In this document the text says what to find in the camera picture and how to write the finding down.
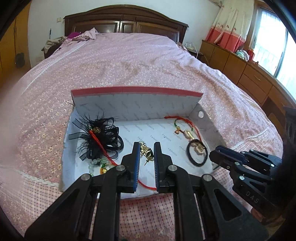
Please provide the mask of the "yellow wooden wardrobe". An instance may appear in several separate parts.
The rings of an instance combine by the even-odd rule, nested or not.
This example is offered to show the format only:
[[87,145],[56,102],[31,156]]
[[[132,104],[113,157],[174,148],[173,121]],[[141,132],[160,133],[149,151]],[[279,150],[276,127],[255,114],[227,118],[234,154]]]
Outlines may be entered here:
[[[31,1],[14,18],[1,38],[1,87],[10,85],[27,73],[30,68],[28,47],[28,20]],[[16,54],[24,53],[25,66],[16,68]]]

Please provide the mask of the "red white curtain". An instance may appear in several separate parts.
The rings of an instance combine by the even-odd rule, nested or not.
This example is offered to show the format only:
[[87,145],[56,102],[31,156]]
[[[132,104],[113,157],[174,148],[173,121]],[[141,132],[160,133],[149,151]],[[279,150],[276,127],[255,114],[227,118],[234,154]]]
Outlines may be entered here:
[[247,38],[254,11],[253,0],[219,1],[220,9],[206,41],[236,52]]

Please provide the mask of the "black feather hair accessory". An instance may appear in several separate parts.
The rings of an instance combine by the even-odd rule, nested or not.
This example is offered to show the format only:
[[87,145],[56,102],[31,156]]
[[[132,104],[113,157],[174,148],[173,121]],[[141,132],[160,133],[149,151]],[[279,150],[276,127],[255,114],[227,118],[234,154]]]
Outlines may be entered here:
[[124,142],[119,135],[119,127],[114,123],[113,117],[97,116],[91,119],[86,115],[72,122],[79,132],[70,134],[69,139],[82,141],[78,147],[82,161],[99,160],[105,157],[113,162],[118,157],[119,152],[124,148]]

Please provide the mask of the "pink floral bedspread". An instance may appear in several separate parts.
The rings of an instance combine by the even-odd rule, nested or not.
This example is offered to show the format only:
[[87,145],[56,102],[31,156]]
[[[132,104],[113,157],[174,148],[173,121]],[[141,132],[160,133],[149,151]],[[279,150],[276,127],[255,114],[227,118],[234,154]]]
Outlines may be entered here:
[[227,147],[282,156],[282,139],[260,106],[219,70],[167,37],[99,34],[72,43],[1,95],[1,207],[20,234],[60,195],[71,90],[157,86],[203,93],[201,106]]

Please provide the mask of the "gold brooch ornament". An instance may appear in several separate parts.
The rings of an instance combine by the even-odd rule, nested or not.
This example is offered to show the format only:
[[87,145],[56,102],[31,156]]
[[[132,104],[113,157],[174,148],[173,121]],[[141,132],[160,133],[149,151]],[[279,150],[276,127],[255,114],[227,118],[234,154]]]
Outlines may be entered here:
[[145,164],[149,163],[150,161],[154,161],[154,154],[151,148],[149,148],[145,142],[139,142],[140,144],[140,157],[145,157],[146,161]]

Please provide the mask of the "dark wooden headboard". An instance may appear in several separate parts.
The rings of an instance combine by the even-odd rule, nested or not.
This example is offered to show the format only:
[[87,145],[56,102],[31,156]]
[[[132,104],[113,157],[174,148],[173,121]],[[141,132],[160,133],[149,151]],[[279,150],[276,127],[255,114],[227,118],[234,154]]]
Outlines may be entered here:
[[65,35],[95,28],[100,33],[147,33],[166,36],[182,43],[186,23],[173,20],[162,13],[142,6],[116,4],[67,15]]

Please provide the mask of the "black bag on wardrobe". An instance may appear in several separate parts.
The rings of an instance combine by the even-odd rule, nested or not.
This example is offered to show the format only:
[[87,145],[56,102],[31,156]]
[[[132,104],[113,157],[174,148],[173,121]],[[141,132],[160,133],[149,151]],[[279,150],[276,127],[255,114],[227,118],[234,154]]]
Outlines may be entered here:
[[16,58],[15,58],[16,62],[16,68],[22,68],[23,66],[25,66],[25,55],[24,53],[18,53],[16,54]]

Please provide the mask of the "red cardboard box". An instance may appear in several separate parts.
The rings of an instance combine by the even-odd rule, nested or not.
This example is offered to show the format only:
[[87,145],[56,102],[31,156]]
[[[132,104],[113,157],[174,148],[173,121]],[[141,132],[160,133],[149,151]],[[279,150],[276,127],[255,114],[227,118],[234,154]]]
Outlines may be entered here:
[[164,154],[174,164],[188,173],[201,176],[216,167],[204,154],[198,154],[192,139],[200,139],[208,152],[224,140],[207,113],[200,105],[203,95],[199,92],[161,87],[102,87],[72,90],[73,111],[69,118],[62,154],[61,187],[65,191],[81,175],[97,176],[101,166],[111,168],[105,157],[99,160],[80,159],[80,139],[70,140],[69,135],[79,132],[72,122],[89,116],[113,117],[119,127],[124,148],[113,161],[119,164],[124,155],[132,151],[135,142],[145,142],[153,148],[161,144]]

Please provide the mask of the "pile of clothes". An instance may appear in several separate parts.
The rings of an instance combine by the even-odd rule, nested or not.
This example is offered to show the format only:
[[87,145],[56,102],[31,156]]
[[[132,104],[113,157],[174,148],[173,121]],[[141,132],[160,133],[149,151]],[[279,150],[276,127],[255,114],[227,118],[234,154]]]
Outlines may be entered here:
[[67,39],[66,36],[61,36],[56,39],[48,39],[42,51],[47,54],[49,49],[55,45],[62,44]]

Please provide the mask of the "wooden low cabinet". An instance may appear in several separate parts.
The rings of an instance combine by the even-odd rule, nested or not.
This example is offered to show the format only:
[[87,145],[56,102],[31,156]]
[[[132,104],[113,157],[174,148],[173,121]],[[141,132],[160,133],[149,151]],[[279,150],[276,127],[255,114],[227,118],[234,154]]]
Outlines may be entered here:
[[285,109],[295,108],[295,99],[259,65],[242,60],[234,53],[213,43],[202,41],[200,60],[221,71],[244,90],[263,109],[278,132],[285,132]]

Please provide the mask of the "pink pillow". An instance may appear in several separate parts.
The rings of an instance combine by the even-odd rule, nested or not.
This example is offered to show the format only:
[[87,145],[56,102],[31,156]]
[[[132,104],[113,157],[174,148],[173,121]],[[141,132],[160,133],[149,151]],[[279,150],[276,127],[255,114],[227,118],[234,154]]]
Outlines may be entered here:
[[71,41],[81,42],[81,41],[88,41],[96,39],[96,36],[99,32],[92,28],[91,30],[87,30],[84,33],[74,32],[68,36],[68,39]]

